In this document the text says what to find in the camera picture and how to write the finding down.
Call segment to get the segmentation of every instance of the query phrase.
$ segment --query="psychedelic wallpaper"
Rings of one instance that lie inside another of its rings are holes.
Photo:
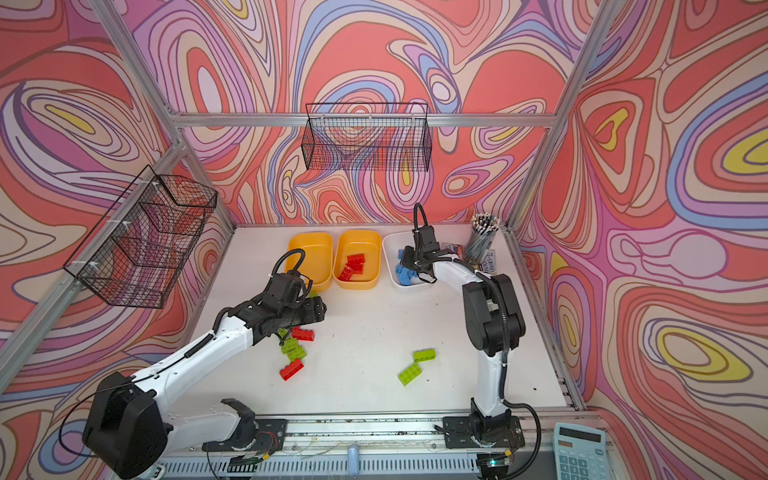
[[[768,3],[629,1],[515,233],[634,478],[768,478]]]
[[[317,101],[424,101],[430,111],[552,112],[593,2],[171,0],[119,3],[183,112],[304,112]],[[505,214],[543,129],[433,128],[432,168],[305,172],[302,128],[196,127],[236,223],[433,221]]]
[[[0,2],[0,45],[1,348],[168,139],[85,0]],[[183,164],[176,172],[187,174]],[[77,297],[0,396],[1,479],[98,475],[101,462],[61,449],[56,428],[109,372],[174,350],[223,232],[214,217],[163,310]],[[84,417],[80,410],[65,426],[74,449]]]

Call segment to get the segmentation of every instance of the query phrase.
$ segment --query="plastic bin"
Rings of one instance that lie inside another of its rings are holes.
[[[312,279],[312,291],[320,293],[331,286],[331,272],[333,272],[333,239],[324,232],[299,233],[288,243],[288,250],[294,248],[304,249],[306,256],[299,267],[299,271]],[[291,255],[286,259],[285,271],[295,267],[299,261],[299,255]]]
[[[399,250],[405,248],[406,245],[414,247],[413,232],[408,230],[407,232],[392,233],[384,237],[382,242],[384,246],[384,261],[389,271],[389,278],[392,279],[392,283],[395,284],[395,288],[400,293],[414,293],[428,289],[432,286],[431,283],[421,281],[418,278],[413,278],[412,285],[400,285],[395,268],[400,264],[400,259],[397,257]]]
[[[349,255],[364,253],[366,264],[360,275],[353,275],[349,281],[339,280],[341,271]],[[381,272],[382,236],[371,230],[347,230],[339,238],[336,246],[336,261],[333,277],[342,288],[348,290],[369,290],[379,282]]]

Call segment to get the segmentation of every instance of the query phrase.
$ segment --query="calculator screen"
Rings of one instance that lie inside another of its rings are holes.
[[[594,433],[580,432],[579,430],[566,429],[565,427],[560,427],[560,435],[573,437],[575,439],[588,440],[589,442],[600,443],[600,441],[602,440],[602,437],[600,435],[596,435]]]

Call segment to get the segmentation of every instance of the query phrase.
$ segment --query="yellow bin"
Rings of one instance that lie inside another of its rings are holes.
[[[327,233],[299,233],[288,243],[288,250],[304,249],[306,256],[299,271],[312,279],[312,291],[320,293],[331,286],[333,271],[333,239]],[[300,255],[291,255],[286,259],[286,272],[295,267]]]
[[[352,275],[348,281],[339,280],[341,271],[346,265],[349,255],[364,253],[366,264],[360,275]],[[382,236],[371,230],[347,230],[339,238],[336,245],[336,262],[333,268],[333,277],[342,288],[348,290],[369,290],[379,282],[381,272]]]

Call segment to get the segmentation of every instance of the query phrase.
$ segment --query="calculator keypad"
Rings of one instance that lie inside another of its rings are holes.
[[[594,453],[596,455],[585,455],[571,449],[559,449],[559,480],[607,480],[605,452],[597,449]]]

